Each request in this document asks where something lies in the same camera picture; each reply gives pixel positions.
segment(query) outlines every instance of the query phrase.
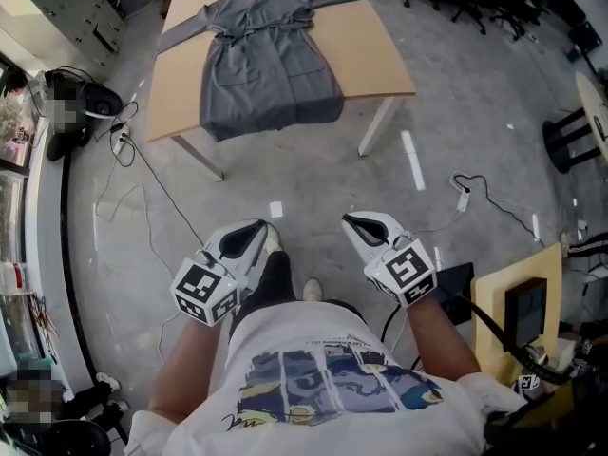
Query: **concrete floor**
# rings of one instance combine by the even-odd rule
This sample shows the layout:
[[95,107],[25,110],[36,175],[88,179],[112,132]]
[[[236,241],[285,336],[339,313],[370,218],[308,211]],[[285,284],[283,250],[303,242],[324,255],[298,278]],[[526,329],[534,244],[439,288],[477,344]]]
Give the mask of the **concrete floor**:
[[[591,234],[606,229],[600,162],[585,163],[563,176],[553,169],[542,145],[542,122],[579,107],[576,67],[563,56],[569,47],[563,29],[545,21],[532,29],[538,43],[514,43],[493,24],[488,23],[486,36],[466,16],[452,24],[454,9],[449,6],[435,11],[427,0],[412,0],[411,8],[404,9],[402,2],[372,0],[418,94],[405,100],[386,136],[365,159],[357,156],[356,146],[379,105],[375,100],[347,103],[337,123],[293,126],[215,145],[209,156],[227,173],[222,183],[208,180],[173,142],[146,143],[145,112],[162,30],[159,2],[127,21],[120,62],[107,83],[125,101],[138,101],[140,112],[129,123],[132,138],[203,239],[231,221],[271,219],[269,203],[280,200],[284,216],[273,224],[292,257],[295,287],[300,290],[307,277],[318,277],[327,295],[355,305],[378,334],[393,304],[365,281],[362,265],[340,230],[340,217],[350,210],[384,211],[413,231],[438,228],[456,211],[458,194],[448,178],[461,170],[485,175],[493,194],[528,208],[512,209],[529,227],[531,210],[540,212],[545,219],[541,238],[547,244],[558,235],[545,223],[572,231],[576,219],[586,219]],[[103,124],[98,133],[106,128]],[[424,191],[416,189],[403,130],[411,132],[415,143]],[[187,139],[209,150],[205,137]],[[148,248],[141,191],[123,201],[112,222],[106,218],[119,197],[139,183],[147,195],[154,245],[174,273],[199,244],[139,158],[129,168],[116,167],[98,218],[95,203],[112,162],[107,136],[74,156],[69,186],[72,271],[93,359],[122,381],[132,408],[141,409],[162,365],[160,325],[176,310],[168,292],[171,278]],[[472,261],[477,275],[541,248],[511,217],[486,202],[477,186],[458,221],[419,238],[431,252],[434,247],[441,250],[445,267]],[[587,268],[586,260],[571,265]],[[603,283],[590,289],[584,306],[580,289],[581,275],[565,271],[564,318],[588,318],[586,311],[599,315]],[[391,326],[390,343],[402,319],[399,315]],[[167,324],[165,355],[184,322],[180,316]],[[395,356],[409,364],[415,355],[406,331]]]

